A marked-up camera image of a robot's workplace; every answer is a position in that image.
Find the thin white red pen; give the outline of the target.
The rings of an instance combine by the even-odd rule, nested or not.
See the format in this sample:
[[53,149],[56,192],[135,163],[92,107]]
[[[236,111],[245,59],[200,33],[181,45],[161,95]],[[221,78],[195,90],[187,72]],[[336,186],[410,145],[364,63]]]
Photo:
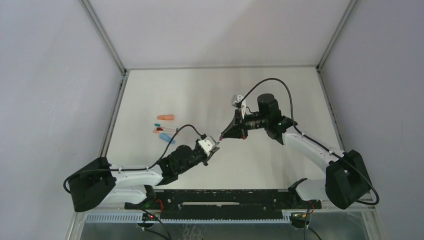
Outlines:
[[168,130],[168,131],[177,131],[177,128],[162,128],[162,127],[157,127],[155,130]]

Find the white pen orange tip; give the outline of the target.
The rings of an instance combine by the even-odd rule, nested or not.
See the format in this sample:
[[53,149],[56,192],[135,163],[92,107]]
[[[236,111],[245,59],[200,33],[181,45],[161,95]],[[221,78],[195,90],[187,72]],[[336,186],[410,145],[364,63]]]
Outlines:
[[175,130],[153,130],[153,133],[165,133],[165,134],[175,134],[176,131]]

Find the blue translucent highlighter pen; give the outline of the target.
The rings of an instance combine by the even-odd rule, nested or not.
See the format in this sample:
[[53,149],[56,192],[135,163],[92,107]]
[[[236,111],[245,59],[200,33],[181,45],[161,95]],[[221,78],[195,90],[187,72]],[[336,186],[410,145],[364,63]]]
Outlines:
[[171,135],[168,135],[164,132],[159,134],[159,138],[167,143],[170,143],[171,145],[174,145],[176,141],[173,139]]

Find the orange translucent highlighter pen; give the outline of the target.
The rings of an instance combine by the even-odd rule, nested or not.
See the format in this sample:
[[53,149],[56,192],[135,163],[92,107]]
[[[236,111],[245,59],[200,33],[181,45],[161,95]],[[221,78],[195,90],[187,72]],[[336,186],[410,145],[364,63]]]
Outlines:
[[173,114],[158,115],[157,119],[161,121],[173,121],[175,116]]

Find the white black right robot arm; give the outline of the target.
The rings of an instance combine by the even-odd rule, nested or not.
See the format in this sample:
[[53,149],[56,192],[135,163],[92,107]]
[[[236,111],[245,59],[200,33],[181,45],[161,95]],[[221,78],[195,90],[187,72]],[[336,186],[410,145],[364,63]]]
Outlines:
[[297,122],[282,115],[273,94],[261,94],[258,111],[250,114],[246,113],[244,96],[234,95],[231,104],[236,108],[234,117],[221,133],[221,140],[245,140],[249,131],[263,129],[270,139],[302,154],[325,174],[322,179],[302,178],[289,187],[301,200],[330,201],[345,210],[354,203],[365,204],[361,198],[376,192],[359,152],[345,152],[307,135]]

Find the white marker green end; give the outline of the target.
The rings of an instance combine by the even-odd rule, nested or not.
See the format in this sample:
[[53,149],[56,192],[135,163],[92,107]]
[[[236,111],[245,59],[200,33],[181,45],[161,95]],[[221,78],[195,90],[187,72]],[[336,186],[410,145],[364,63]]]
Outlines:
[[169,130],[175,130],[177,131],[179,128],[176,126],[172,126],[172,125],[166,125],[166,124],[162,124],[162,123],[155,123],[154,126],[156,128],[161,128],[161,129],[169,129]]

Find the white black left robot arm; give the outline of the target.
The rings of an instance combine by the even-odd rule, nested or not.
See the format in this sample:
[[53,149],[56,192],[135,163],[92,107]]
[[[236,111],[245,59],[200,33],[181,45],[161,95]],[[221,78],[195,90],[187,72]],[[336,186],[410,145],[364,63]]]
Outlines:
[[218,150],[218,141],[200,134],[194,148],[180,145],[170,154],[163,153],[152,165],[125,167],[98,157],[65,178],[63,188],[77,213],[116,203],[150,205],[156,199],[156,186],[175,182],[199,164],[207,166]]

